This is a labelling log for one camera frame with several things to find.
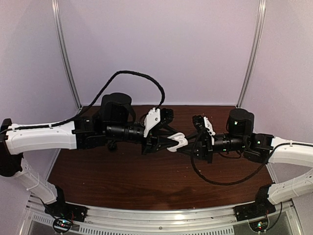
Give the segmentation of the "white charging case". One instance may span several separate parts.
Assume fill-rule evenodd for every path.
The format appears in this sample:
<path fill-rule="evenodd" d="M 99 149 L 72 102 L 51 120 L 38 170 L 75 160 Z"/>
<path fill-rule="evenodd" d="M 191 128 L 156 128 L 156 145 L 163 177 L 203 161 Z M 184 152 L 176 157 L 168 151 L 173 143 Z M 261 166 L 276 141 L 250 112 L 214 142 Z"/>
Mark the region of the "white charging case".
<path fill-rule="evenodd" d="M 167 150 L 170 152 L 177 152 L 179 148 L 188 145 L 188 140 L 182 132 L 175 133 L 167 138 L 177 142 L 174 146 L 167 147 Z"/>

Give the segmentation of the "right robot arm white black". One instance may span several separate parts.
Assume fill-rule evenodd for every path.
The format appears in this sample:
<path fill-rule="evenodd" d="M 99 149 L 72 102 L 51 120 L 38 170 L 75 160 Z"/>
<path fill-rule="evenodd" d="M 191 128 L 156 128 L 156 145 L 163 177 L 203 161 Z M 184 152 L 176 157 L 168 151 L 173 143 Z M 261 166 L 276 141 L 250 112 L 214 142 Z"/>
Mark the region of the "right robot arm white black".
<path fill-rule="evenodd" d="M 254 133 L 254 114 L 245 109 L 234 108 L 229 112 L 226 122 L 227 132 L 217 134 L 207 117 L 193 116 L 192 122 L 197 130 L 193 136 L 190 155 L 195 158 L 212 161 L 214 153 L 238 152 L 255 163 L 260 163 L 249 176 L 229 183 L 236 185 L 256 175 L 267 164 L 285 163 L 300 166 L 313 166 L 313 145 L 311 143 L 282 139 L 270 134 Z M 294 177 L 282 183 L 272 183 L 259 188 L 251 212 L 261 216 L 269 209 L 269 204 L 276 205 L 283 201 L 311 193 L 313 191 L 313 171 Z"/>

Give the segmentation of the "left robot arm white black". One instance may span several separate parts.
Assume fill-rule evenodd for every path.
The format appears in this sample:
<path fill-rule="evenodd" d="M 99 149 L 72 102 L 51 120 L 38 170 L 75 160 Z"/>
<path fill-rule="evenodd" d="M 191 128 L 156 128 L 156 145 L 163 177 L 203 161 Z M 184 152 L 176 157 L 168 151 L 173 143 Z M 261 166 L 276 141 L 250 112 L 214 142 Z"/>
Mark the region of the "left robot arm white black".
<path fill-rule="evenodd" d="M 0 127 L 0 174 L 18 179 L 59 217 L 66 217 L 70 206 L 63 190 L 42 179 L 23 158 L 24 152 L 92 149 L 121 141 L 139 143 L 143 154 L 163 149 L 175 152 L 179 134 L 168 125 L 173 117 L 170 109 L 152 108 L 144 123 L 138 123 L 131 97 L 112 93 L 102 97 L 100 109 L 93 116 L 79 115 L 61 124 L 18 125 L 7 118 Z"/>

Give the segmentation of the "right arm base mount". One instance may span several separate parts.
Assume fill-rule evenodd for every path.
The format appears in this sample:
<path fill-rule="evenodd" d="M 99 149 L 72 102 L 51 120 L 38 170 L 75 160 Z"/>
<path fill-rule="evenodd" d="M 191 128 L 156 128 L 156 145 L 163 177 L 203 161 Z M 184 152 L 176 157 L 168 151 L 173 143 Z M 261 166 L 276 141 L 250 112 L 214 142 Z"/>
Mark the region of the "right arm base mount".
<path fill-rule="evenodd" d="M 276 207 L 272 204 L 258 204 L 254 202 L 234 207 L 234 213 L 237 221 L 264 217 L 274 212 L 276 212 Z"/>

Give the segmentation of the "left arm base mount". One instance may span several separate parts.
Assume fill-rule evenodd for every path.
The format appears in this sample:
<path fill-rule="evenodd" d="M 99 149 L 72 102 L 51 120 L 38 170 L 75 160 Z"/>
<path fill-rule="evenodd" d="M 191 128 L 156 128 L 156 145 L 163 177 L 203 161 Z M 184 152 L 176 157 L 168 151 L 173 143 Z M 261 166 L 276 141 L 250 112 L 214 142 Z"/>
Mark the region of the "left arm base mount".
<path fill-rule="evenodd" d="M 84 222 L 88 208 L 70 203 L 59 204 L 58 202 L 52 204 L 44 204 L 45 213 L 51 215 L 53 218 L 63 218 L 69 221 Z"/>

